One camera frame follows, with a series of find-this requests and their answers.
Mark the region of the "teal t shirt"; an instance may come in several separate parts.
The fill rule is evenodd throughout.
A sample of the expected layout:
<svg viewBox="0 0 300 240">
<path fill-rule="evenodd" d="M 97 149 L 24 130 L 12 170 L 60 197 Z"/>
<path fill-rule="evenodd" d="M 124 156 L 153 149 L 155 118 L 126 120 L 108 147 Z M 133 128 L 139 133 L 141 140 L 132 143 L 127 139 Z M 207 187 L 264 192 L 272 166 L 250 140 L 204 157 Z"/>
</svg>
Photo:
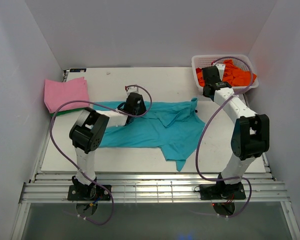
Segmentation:
<svg viewBox="0 0 300 240">
<path fill-rule="evenodd" d="M 101 148 L 159 148 L 166 161 L 181 171 L 196 150 L 205 123 L 197 116 L 198 99 L 146 102 L 149 112 L 127 126 L 108 127 Z"/>
</svg>

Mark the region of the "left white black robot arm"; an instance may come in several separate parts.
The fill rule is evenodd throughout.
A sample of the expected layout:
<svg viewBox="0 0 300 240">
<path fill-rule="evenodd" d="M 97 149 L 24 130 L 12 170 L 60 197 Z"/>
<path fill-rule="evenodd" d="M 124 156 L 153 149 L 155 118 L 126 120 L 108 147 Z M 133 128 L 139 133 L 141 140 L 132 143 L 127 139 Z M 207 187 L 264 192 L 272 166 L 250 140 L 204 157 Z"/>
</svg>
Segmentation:
<svg viewBox="0 0 300 240">
<path fill-rule="evenodd" d="M 115 111 L 96 111 L 86 107 L 69 133 L 79 167 L 72 177 L 75 191 L 85 200 L 96 195 L 95 150 L 100 146 L 107 128 L 124 127 L 132 123 L 134 116 L 146 112 L 143 96 L 137 92 L 127 94 L 125 102 L 116 104 Z"/>
</svg>

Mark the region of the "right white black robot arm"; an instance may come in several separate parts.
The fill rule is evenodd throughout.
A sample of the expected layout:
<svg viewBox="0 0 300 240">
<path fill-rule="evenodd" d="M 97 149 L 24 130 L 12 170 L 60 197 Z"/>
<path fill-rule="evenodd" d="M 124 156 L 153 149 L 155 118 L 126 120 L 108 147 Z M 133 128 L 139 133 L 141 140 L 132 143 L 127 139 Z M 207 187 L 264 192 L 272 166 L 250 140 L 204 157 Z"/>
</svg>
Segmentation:
<svg viewBox="0 0 300 240">
<path fill-rule="evenodd" d="M 217 64 L 202 68 L 203 95 L 219 105 L 234 124 L 230 141 L 232 155 L 225 169 L 211 186 L 200 186 L 202 200 L 246 198 L 242 177 L 251 163 L 270 147 L 270 120 L 266 114 L 257 114 L 248 108 L 228 82 L 221 80 Z"/>
</svg>

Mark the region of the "orange t shirt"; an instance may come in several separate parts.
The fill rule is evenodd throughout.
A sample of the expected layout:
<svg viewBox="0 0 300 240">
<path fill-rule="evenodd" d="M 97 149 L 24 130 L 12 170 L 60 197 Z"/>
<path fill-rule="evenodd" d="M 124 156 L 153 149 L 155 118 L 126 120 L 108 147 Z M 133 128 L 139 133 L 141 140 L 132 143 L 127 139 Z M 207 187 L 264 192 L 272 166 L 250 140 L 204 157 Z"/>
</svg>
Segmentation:
<svg viewBox="0 0 300 240">
<path fill-rule="evenodd" d="M 232 87 L 244 87 L 251 82 L 250 71 L 244 71 L 237 67 L 232 59 L 226 59 L 223 61 L 225 64 L 225 70 L 223 73 L 222 80 L 228 82 Z M 203 74 L 201 68 L 195 68 L 198 84 L 201 87 L 205 86 Z"/>
</svg>

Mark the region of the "white plastic basket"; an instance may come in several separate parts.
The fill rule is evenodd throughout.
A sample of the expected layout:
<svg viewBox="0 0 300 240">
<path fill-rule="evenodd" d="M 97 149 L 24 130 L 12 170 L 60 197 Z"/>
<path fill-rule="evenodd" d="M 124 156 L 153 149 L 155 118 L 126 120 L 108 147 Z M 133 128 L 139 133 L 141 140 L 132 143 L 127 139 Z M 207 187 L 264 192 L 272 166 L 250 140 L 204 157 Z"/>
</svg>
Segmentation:
<svg viewBox="0 0 300 240">
<path fill-rule="evenodd" d="M 199 83 L 196 69 L 210 67 L 212 65 L 212 62 L 215 62 L 216 64 L 221 64 L 222 60 L 226 60 L 226 59 L 232 59 L 234 65 L 236 67 L 239 67 L 243 71 L 248 71 L 249 68 L 247 67 L 247 65 L 249 65 L 253 73 L 255 72 L 251 61 L 246 55 L 243 54 L 235 54 L 233 56 L 228 56 L 224 54 L 195 55 L 191 59 L 191 66 L 192 66 L 194 81 L 196 83 L 196 86 L 198 87 L 198 92 L 201 95 L 203 94 L 203 87 Z"/>
</svg>

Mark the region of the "blue label sticker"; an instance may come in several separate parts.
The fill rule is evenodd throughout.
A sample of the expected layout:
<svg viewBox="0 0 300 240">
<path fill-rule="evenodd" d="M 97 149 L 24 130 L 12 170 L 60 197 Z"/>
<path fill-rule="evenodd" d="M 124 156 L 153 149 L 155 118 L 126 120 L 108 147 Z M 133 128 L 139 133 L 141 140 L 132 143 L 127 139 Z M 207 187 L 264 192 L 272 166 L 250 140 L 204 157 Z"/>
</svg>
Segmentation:
<svg viewBox="0 0 300 240">
<path fill-rule="evenodd" d="M 86 71 L 86 68 L 71 68 L 69 70 L 70 73 L 85 73 Z"/>
</svg>

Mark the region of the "folded green t shirt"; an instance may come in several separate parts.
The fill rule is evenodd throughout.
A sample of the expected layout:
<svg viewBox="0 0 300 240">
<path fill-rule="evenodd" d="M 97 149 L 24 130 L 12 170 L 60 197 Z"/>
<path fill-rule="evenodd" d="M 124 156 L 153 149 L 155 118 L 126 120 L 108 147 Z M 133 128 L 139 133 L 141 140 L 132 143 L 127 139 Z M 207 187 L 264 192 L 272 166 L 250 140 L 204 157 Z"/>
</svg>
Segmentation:
<svg viewBox="0 0 300 240">
<path fill-rule="evenodd" d="M 84 109 L 83 108 L 74 108 L 74 109 L 68 109 L 68 110 L 59 110 L 56 114 L 56 116 L 61 116 L 61 115 L 66 115 L 66 114 L 70 114 L 70 113 L 75 113 L 75 112 L 79 112 L 82 111 Z"/>
</svg>

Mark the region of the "folded pink t shirt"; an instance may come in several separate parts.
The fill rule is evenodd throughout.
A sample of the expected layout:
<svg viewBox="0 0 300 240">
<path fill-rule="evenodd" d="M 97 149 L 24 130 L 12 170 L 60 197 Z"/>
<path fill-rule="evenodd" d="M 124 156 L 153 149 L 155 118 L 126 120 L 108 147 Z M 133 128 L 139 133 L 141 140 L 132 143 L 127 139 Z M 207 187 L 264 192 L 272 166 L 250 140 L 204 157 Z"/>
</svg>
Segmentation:
<svg viewBox="0 0 300 240">
<path fill-rule="evenodd" d="M 70 101 L 89 101 L 88 83 L 84 77 L 74 78 L 67 82 L 45 79 L 44 103 L 50 114 L 64 103 Z"/>
</svg>

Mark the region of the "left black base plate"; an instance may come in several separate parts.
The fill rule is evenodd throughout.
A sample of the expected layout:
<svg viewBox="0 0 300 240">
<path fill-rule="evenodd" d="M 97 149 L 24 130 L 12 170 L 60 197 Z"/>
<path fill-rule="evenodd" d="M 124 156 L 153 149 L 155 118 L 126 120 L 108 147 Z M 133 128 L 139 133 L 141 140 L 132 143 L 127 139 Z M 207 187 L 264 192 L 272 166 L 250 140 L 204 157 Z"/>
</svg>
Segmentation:
<svg viewBox="0 0 300 240">
<path fill-rule="evenodd" d="M 95 201 L 99 199 L 100 201 L 110 201 L 110 195 L 100 187 L 93 187 L 87 196 L 83 196 L 78 192 L 74 185 L 71 185 L 68 189 L 67 198 L 68 201 Z"/>
</svg>

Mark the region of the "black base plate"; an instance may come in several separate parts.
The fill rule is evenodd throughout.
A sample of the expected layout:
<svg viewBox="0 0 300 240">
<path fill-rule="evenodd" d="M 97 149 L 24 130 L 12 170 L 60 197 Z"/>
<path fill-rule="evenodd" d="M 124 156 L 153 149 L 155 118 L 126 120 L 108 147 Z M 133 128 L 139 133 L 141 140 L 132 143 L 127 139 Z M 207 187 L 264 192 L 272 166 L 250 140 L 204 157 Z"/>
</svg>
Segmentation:
<svg viewBox="0 0 300 240">
<path fill-rule="evenodd" d="M 200 194 L 201 200 L 245 200 L 246 194 L 241 182 L 236 184 L 223 184 L 217 182 L 211 186 L 200 184 L 199 190 L 195 190 Z"/>
<path fill-rule="evenodd" d="M 74 185 L 71 185 L 68 189 L 67 198 L 68 201 L 95 201 L 99 199 L 100 201 L 110 201 L 110 195 L 100 187 L 93 187 L 87 196 L 83 196 L 78 192 Z"/>
</svg>

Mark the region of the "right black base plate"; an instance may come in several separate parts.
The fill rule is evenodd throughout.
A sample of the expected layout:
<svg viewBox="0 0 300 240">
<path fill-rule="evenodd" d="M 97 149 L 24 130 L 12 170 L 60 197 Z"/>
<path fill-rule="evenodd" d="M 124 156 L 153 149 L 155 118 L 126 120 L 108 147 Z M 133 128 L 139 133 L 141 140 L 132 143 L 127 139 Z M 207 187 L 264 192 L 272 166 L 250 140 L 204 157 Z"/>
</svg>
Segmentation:
<svg viewBox="0 0 300 240">
<path fill-rule="evenodd" d="M 241 182 L 236 184 L 223 184 L 217 182 L 211 186 L 200 184 L 199 190 L 195 190 L 200 194 L 201 200 L 245 200 L 246 194 Z"/>
</svg>

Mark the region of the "aluminium rail frame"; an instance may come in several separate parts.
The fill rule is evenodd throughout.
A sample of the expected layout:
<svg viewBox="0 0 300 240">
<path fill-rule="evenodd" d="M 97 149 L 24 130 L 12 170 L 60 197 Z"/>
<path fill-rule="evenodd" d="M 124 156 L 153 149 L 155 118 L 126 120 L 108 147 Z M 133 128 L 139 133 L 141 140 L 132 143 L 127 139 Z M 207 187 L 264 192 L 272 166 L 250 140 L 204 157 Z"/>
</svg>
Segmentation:
<svg viewBox="0 0 300 240">
<path fill-rule="evenodd" d="M 71 171 L 41 172 L 42 163 L 48 154 L 50 135 L 44 137 L 43 145 L 37 157 L 34 173 L 22 188 L 17 217 L 11 239 L 20 240 L 30 218 L 32 204 L 67 204 L 68 188 L 71 185 Z M 283 181 L 273 177 L 267 157 L 262 156 L 264 172 L 249 171 L 245 178 L 252 185 L 251 203 L 279 203 L 283 211 L 292 239 L 300 240 L 300 228 L 296 220 L 289 193 Z M 98 182 L 110 183 L 116 204 L 147 203 L 199 203 L 199 194 L 194 187 L 207 184 L 196 172 L 101 172 L 97 174 Z"/>
</svg>

